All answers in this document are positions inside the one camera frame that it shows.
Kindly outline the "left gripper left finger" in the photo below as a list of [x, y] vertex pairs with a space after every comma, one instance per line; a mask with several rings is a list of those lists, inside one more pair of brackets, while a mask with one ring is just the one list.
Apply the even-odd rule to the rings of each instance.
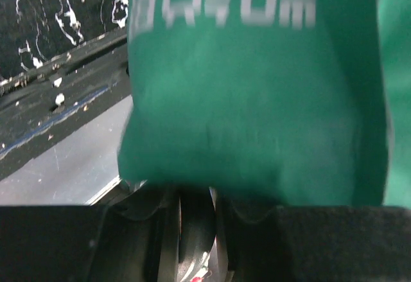
[[2, 206], [2, 281], [173, 281], [178, 202], [143, 187], [93, 206]]

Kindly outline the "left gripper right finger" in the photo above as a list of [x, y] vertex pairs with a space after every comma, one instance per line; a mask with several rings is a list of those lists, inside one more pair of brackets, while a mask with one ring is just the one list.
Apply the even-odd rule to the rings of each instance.
[[223, 281], [409, 281], [410, 211], [216, 198]]

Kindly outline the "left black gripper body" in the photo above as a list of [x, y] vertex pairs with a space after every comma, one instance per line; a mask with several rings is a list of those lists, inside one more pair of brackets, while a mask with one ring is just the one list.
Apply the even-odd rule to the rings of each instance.
[[230, 281], [229, 246], [220, 208], [209, 188], [179, 190], [177, 281]]

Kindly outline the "teal dog food bag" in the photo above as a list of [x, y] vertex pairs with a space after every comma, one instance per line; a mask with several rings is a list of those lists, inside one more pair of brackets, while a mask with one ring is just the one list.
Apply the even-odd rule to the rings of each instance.
[[410, 0], [129, 0], [128, 185], [410, 207]]

